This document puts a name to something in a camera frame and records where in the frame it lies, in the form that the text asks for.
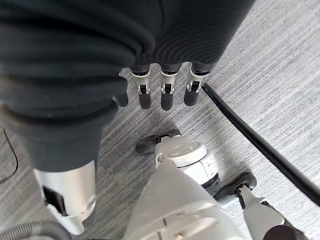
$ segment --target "gray hose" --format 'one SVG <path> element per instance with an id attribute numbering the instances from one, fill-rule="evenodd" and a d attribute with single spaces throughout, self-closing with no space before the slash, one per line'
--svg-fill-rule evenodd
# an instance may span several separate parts
<path id="1" fill-rule="evenodd" d="M 72 240 L 70 233 L 51 220 L 23 223 L 0 233 L 0 240 L 21 240 L 32 236 L 46 236 L 54 240 Z"/>

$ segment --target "gray striped carpet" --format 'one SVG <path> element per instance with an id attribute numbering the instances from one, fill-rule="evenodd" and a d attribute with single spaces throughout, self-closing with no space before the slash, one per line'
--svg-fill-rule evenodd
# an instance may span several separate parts
<path id="1" fill-rule="evenodd" d="M 319 0 L 257 0 L 208 83 L 254 130 L 320 186 L 320 4 Z M 183 104 L 188 65 L 178 74 L 171 111 L 160 107 L 159 67 L 152 67 L 152 106 L 139 107 L 133 80 L 129 106 L 105 128 L 98 164 L 95 224 L 80 239 L 120 239 L 134 203 L 154 169 L 153 157 L 139 157 L 135 142 L 177 127 L 202 141 L 218 161 L 222 179 L 250 169 L 254 190 L 265 196 L 296 228 L 320 240 L 320 209 L 271 165 L 202 92 L 195 107 Z M 0 185 L 0 230 L 51 216 L 16 138 L 9 137 L 20 161 L 18 173 Z M 0 176 L 14 168 L 0 137 Z M 250 239 L 240 204 L 227 209 Z"/>

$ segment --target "black cable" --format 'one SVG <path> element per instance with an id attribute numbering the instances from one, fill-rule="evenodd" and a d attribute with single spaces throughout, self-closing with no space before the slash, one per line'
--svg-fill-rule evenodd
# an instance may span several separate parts
<path id="1" fill-rule="evenodd" d="M 221 97 L 207 84 L 202 86 L 205 93 L 214 104 L 226 116 L 227 119 L 277 168 L 282 172 L 301 192 L 311 201 L 320 206 L 320 189 L 309 181 L 280 153 L 270 146 L 260 135 L 251 129 Z"/>
<path id="2" fill-rule="evenodd" d="M 14 149 L 14 147 L 11 145 L 11 142 L 10 142 L 10 140 L 9 140 L 9 138 L 8 138 L 8 135 L 7 135 L 6 130 L 5 130 L 4 128 L 2 128 L 2 131 L 3 131 L 3 134 L 4 134 L 5 140 L 6 140 L 7 143 L 9 144 L 9 147 L 10 147 L 10 149 L 11 149 L 13 155 L 14 155 L 14 158 L 15 158 L 15 170 L 14 170 L 9 176 L 1 179 L 1 180 L 0 180 L 0 184 L 3 184 L 3 183 L 5 183 L 7 180 L 9 180 L 9 179 L 17 172 L 17 170 L 18 170 L 18 168 L 19 168 L 19 161 L 18 161 L 17 154 L 16 154 L 16 152 L 15 152 L 15 149 Z"/>

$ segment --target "metal joint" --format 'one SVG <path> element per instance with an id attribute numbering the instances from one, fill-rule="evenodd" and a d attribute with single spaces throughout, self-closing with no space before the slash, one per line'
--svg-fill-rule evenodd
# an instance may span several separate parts
<path id="1" fill-rule="evenodd" d="M 186 82 L 186 89 L 188 90 L 188 92 L 191 92 L 192 89 L 195 89 L 195 87 L 196 87 L 195 92 L 199 93 L 201 87 L 206 82 L 207 76 L 208 76 L 208 74 L 196 75 L 192 71 L 192 65 L 190 65 L 190 70 L 189 70 L 188 78 L 187 78 L 187 82 Z"/>
<path id="2" fill-rule="evenodd" d="M 150 70 L 146 75 L 139 76 L 133 73 L 132 75 L 133 75 L 133 80 L 139 95 L 143 94 L 143 92 L 141 91 L 142 86 L 145 86 L 144 94 L 149 94 L 150 93 L 150 77 L 149 77 Z"/>
<path id="3" fill-rule="evenodd" d="M 176 86 L 176 75 L 178 73 L 174 72 L 172 74 L 164 73 L 161 70 L 160 82 L 161 82 L 161 92 L 162 94 L 166 94 L 166 85 L 170 85 L 170 95 L 174 94 L 175 86 Z"/>

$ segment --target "robotic leg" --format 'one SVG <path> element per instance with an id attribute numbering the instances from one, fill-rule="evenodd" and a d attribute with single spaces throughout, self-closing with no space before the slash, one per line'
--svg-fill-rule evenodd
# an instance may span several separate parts
<path id="1" fill-rule="evenodd" d="M 157 170 L 138 200 L 125 240 L 242 240 L 223 211 L 236 199 L 253 240 L 307 239 L 264 197 L 253 195 L 257 181 L 252 173 L 243 172 L 223 185 L 213 154 L 178 130 L 144 138 L 136 151 L 155 153 Z"/>

